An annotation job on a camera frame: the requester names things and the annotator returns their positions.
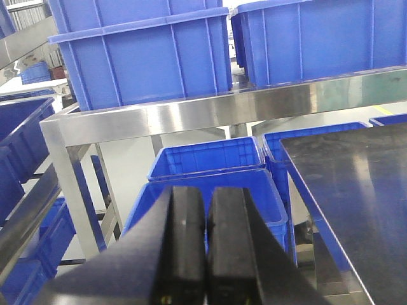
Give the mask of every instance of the crate stack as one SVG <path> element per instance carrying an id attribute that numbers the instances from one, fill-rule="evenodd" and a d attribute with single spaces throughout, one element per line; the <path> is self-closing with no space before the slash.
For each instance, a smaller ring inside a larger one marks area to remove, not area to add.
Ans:
<path id="1" fill-rule="evenodd" d="M 39 122 L 54 111 L 52 98 L 0 103 L 0 227 L 24 196 L 26 183 L 48 155 Z M 1 292 L 9 304 L 30 304 L 42 284 L 55 276 L 75 230 L 64 199 L 52 206 L 39 241 L 21 258 Z"/>
<path id="2" fill-rule="evenodd" d="M 51 0 L 82 111 L 231 88 L 221 0 Z"/>
<path id="3" fill-rule="evenodd" d="M 166 186 L 199 188 L 208 213 L 216 187 L 246 187 L 274 237 L 289 251 L 287 214 L 265 157 L 254 137 L 220 140 L 162 149 L 127 220 L 129 230 Z"/>
<path id="4" fill-rule="evenodd" d="M 406 64 L 404 0 L 266 0 L 231 18 L 237 62 L 257 86 Z"/>

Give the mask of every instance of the reflective metal surface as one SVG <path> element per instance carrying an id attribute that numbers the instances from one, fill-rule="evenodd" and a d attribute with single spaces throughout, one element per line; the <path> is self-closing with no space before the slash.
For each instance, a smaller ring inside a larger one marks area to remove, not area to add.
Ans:
<path id="1" fill-rule="evenodd" d="M 48 118 L 66 146 L 287 118 L 407 100 L 407 69 L 243 91 L 177 102 L 156 102 Z"/>
<path id="2" fill-rule="evenodd" d="M 55 51 L 58 46 L 48 44 L 48 37 L 56 34 L 55 22 L 48 17 L 0 40 L 0 85 Z"/>
<path id="3" fill-rule="evenodd" d="M 328 225 L 370 303 L 406 304 L 407 125 L 282 143 L 304 202 Z"/>
<path id="4" fill-rule="evenodd" d="M 230 92 L 215 97 L 131 105 L 80 112 L 72 105 L 41 122 L 50 156 L 74 221 L 86 258 L 103 248 L 96 229 L 80 159 L 69 147 L 237 125 L 317 112 L 386 104 L 407 100 L 407 68 L 393 67 L 342 78 Z"/>
<path id="5" fill-rule="evenodd" d="M 61 192 L 51 165 L 0 231 L 0 286 Z"/>

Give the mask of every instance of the metal frame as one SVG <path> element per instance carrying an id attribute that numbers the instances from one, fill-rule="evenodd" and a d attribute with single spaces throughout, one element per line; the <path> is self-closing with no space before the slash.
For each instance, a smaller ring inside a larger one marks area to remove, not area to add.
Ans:
<path id="1" fill-rule="evenodd" d="M 79 112 L 78 105 L 74 104 L 41 122 L 41 127 L 79 242 L 88 259 L 106 246 L 110 238 L 106 233 L 110 234 L 112 230 L 101 229 L 97 223 L 80 165 L 81 158 L 72 151 L 73 148 L 228 125 L 238 125 L 235 135 L 239 135 L 239 130 L 243 130 L 239 125 L 249 122 L 402 100 L 407 100 L 407 68 L 393 67 L 300 85 L 239 91 L 193 100 L 87 112 Z M 255 134 L 262 132 L 264 124 L 266 122 L 256 126 Z M 157 152 L 160 141 L 154 137 L 153 142 Z M 109 181 L 106 167 L 104 171 Z M 117 204 L 112 202 L 109 209 L 106 215 L 112 215 L 106 217 L 104 221 L 110 219 L 109 223 L 102 224 L 102 228 L 112 228 L 115 222 L 121 226 Z"/>

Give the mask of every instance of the blue storage bin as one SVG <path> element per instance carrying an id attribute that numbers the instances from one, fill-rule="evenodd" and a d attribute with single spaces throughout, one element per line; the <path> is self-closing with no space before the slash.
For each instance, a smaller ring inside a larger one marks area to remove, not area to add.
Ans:
<path id="1" fill-rule="evenodd" d="M 127 232 L 142 218 L 166 186 L 193 186 L 199 188 L 205 203 L 206 215 L 208 214 L 212 194 L 216 187 L 248 188 L 261 216 L 274 237 L 285 250 L 289 249 L 287 241 L 287 214 L 273 183 L 272 176 L 265 169 L 150 182 L 142 188 L 139 197 L 136 199 L 125 224 L 124 232 Z"/>
<path id="2" fill-rule="evenodd" d="M 394 114 L 391 116 L 380 116 L 378 118 L 371 118 L 369 123 L 373 126 L 385 126 L 407 122 L 407 114 Z"/>
<path id="3" fill-rule="evenodd" d="M 39 260 L 45 275 L 53 278 L 75 233 L 65 198 L 58 198 L 39 227 L 37 247 L 27 259 L 20 261 Z"/>
<path id="4" fill-rule="evenodd" d="M 211 8 L 60 34 L 50 42 L 60 46 L 82 111 L 213 95 L 231 88 L 227 14 Z"/>
<path id="5" fill-rule="evenodd" d="M 11 20 L 4 0 L 0 0 L 0 39 L 15 33 L 14 23 Z"/>
<path id="6" fill-rule="evenodd" d="M 286 132 L 274 132 L 263 135 L 263 145 L 266 152 L 266 165 L 273 175 L 273 180 L 282 201 L 286 204 L 289 202 L 288 177 L 282 139 L 306 137 L 307 135 L 320 135 L 323 133 L 342 132 L 345 130 L 354 130 L 367 128 L 367 124 L 361 122 L 344 123 L 337 125 L 329 125 L 315 128 L 288 130 Z"/>
<path id="7" fill-rule="evenodd" d="M 51 74 L 46 62 L 38 62 L 21 73 L 21 82 L 23 85 L 50 81 Z"/>
<path id="8" fill-rule="evenodd" d="M 235 13 L 237 49 L 258 86 L 406 63 L 405 0 L 268 0 Z"/>
<path id="9" fill-rule="evenodd" d="M 220 140 L 162 149 L 148 174 L 149 181 L 181 179 L 265 167 L 254 137 Z"/>
<path id="10" fill-rule="evenodd" d="M 222 0 L 50 0 L 60 33 L 166 17 L 222 6 Z"/>
<path id="11" fill-rule="evenodd" d="M 24 190 L 11 167 L 7 147 L 0 147 L 0 226 L 23 198 Z"/>
<path id="12" fill-rule="evenodd" d="M 39 122 L 54 111 L 52 98 L 0 104 L 0 147 L 8 147 L 10 163 L 21 183 L 27 182 L 48 155 Z"/>
<path id="13" fill-rule="evenodd" d="M 239 67 L 244 68 L 246 67 L 246 53 L 244 50 L 244 40 L 240 15 L 231 17 L 230 21 L 231 29 L 233 32 L 233 40 L 235 42 L 236 62 Z"/>
<path id="14" fill-rule="evenodd" d="M 47 280 L 39 261 L 18 262 L 1 292 L 9 305 L 30 305 Z"/>

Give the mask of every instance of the stainless steel table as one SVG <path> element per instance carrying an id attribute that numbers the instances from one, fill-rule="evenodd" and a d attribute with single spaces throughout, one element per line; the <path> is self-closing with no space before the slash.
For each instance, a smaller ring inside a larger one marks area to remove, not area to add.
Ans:
<path id="1" fill-rule="evenodd" d="M 371 304 L 407 304 L 407 124 L 282 141 L 314 220 Z"/>
<path id="2" fill-rule="evenodd" d="M 87 259 L 106 247 L 115 225 L 123 224 L 103 157 L 97 145 L 112 204 L 101 227 L 81 167 L 73 149 L 115 140 L 235 125 L 233 136 L 244 135 L 246 123 L 265 121 L 254 135 L 264 132 L 268 120 L 318 112 L 400 102 L 407 99 L 407 68 L 391 67 L 332 79 L 320 79 L 278 88 L 254 88 L 218 96 L 130 105 L 80 112 L 72 105 L 41 122 L 55 171 L 66 197 L 79 242 Z"/>

